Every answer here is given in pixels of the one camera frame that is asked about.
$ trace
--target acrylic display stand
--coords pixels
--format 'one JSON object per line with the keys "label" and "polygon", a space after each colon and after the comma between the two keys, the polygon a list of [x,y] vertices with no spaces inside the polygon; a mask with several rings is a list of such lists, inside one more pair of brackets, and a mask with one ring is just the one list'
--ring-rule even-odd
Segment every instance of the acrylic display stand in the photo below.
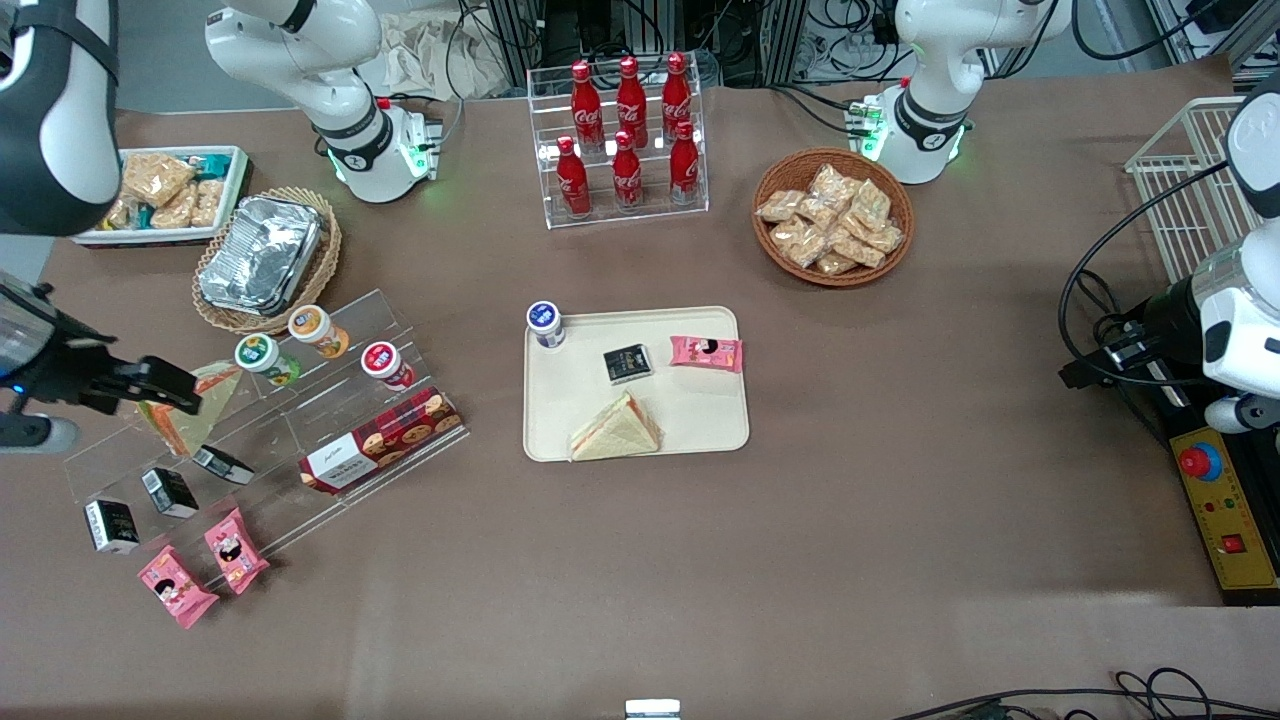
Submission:
{"label": "acrylic display stand", "polygon": [[[96,498],[128,503],[141,541],[131,556],[140,568],[172,544],[192,575],[206,587],[216,587],[223,577],[204,533],[230,510],[241,509],[250,536],[270,556],[466,437],[466,425],[458,425],[419,455],[343,495],[332,496],[303,486],[298,460],[306,454],[434,384],[413,342],[412,328],[381,291],[334,311],[333,322],[351,336],[351,347],[342,357],[325,361],[310,346],[293,338],[282,340],[282,352],[298,359],[302,377],[276,388],[261,375],[243,373],[233,400],[209,436],[206,445],[229,452],[255,470],[248,484],[227,482],[188,457],[172,455],[136,410],[122,406],[123,429],[67,459],[72,497],[81,507]],[[408,389],[393,392],[361,369],[361,352],[379,340],[396,343],[404,361],[417,372],[417,382]],[[233,343],[228,337],[228,347]],[[440,389],[448,395],[445,388]],[[155,510],[141,479],[151,468],[182,474],[200,505],[195,516],[169,518]],[[88,550],[87,537],[84,542]]]}
{"label": "acrylic display stand", "polygon": [[600,94],[600,117],[604,119],[605,152],[582,155],[586,165],[586,183],[591,190],[591,214],[580,220],[568,217],[568,208],[559,191],[556,161],[559,150],[556,138],[567,135],[577,141],[570,94],[573,78],[570,68],[543,68],[529,70],[529,117],[534,126],[534,158],[538,179],[543,187],[543,210],[548,228],[585,225],[612,220],[652,218],[701,213],[710,206],[707,177],[707,131],[703,124],[703,86],[698,74],[698,61],[692,53],[685,55],[689,69],[689,120],[694,123],[694,142],[698,145],[698,197],[691,205],[671,201],[671,147],[662,140],[662,86],[667,82],[666,56],[640,58],[640,85],[645,91],[645,117],[649,145],[636,150],[640,158],[644,202],[627,213],[621,213],[613,201],[613,155],[617,145],[613,133],[618,131],[617,87],[621,81],[618,60],[591,64],[591,79]]}

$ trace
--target red bottle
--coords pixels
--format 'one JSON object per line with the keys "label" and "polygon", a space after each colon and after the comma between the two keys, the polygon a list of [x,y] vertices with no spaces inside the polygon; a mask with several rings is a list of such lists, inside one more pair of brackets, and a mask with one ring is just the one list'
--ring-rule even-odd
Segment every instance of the red bottle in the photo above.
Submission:
{"label": "red bottle", "polygon": [[689,119],[687,68],[684,53],[667,55],[667,85],[662,86],[662,140],[667,147],[676,142],[676,126]]}
{"label": "red bottle", "polygon": [[573,95],[570,109],[573,111],[573,127],[577,129],[577,142],[584,155],[604,152],[604,118],[600,117],[600,94],[591,85],[591,65],[586,60],[573,63]]}
{"label": "red bottle", "polygon": [[568,208],[568,217],[575,220],[591,214],[591,191],[586,187],[586,165],[573,154],[573,138],[563,135],[556,141],[561,159],[556,163],[556,176],[559,178],[561,195]]}
{"label": "red bottle", "polygon": [[676,142],[671,146],[671,201],[692,205],[698,200],[698,146],[694,145],[694,123],[676,124]]}
{"label": "red bottle", "polygon": [[645,127],[644,88],[636,73],[640,61],[627,55],[621,61],[622,85],[618,86],[618,126],[631,135],[636,147],[649,145],[649,128]]}
{"label": "red bottle", "polygon": [[620,129],[613,138],[618,142],[618,152],[613,156],[613,193],[618,200],[618,210],[634,213],[644,202],[640,158],[636,158],[632,149],[631,133]]}

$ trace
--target control panel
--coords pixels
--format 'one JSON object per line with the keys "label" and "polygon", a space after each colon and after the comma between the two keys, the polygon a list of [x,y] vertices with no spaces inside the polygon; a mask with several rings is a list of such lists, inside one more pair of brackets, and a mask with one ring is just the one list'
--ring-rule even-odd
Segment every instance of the control panel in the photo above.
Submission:
{"label": "control panel", "polygon": [[1169,441],[1222,589],[1276,588],[1276,571],[1240,491],[1222,436],[1211,428]]}

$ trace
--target red button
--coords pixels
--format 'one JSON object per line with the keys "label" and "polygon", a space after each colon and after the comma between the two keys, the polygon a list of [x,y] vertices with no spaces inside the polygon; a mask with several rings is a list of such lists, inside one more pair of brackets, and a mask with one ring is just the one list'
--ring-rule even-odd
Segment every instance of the red button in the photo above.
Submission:
{"label": "red button", "polygon": [[1213,469],[1208,452],[1198,447],[1188,447],[1178,454],[1178,466],[1193,478],[1203,478]]}

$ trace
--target table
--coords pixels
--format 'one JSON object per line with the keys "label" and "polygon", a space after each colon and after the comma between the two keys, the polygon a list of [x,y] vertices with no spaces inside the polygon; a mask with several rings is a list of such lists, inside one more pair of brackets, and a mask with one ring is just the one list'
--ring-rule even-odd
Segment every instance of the table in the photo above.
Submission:
{"label": "table", "polygon": [[[442,179],[388,206],[339,187],[296,113],[122,115],[127,146],[239,145],[255,190],[329,197],[349,240],[323,300],[381,287],[472,436],[188,633],[133,560],[91,552],[58,460],[5,459],[6,716],[585,719],[669,696],[690,719],[891,717],[1161,664],[1275,705],[1280,614],[1216,607],[1165,454],[1117,398],[1055,375],[1065,274],[1137,204],[1121,163],[1188,99],[1229,91],[1217,61],[989,83],[964,154],[910,191],[911,255],[851,291],[803,284],[755,243],[764,169],[838,142],[765,91],[708,94],[710,213],[556,233],[520,101],[468,105]],[[1123,300],[1162,284],[1149,238],[1115,245],[1098,269]],[[191,306],[198,255],[64,241],[47,279],[120,356],[196,366],[232,347]],[[539,297],[733,309],[748,446],[527,460]],[[118,423],[68,414],[87,436]]]}

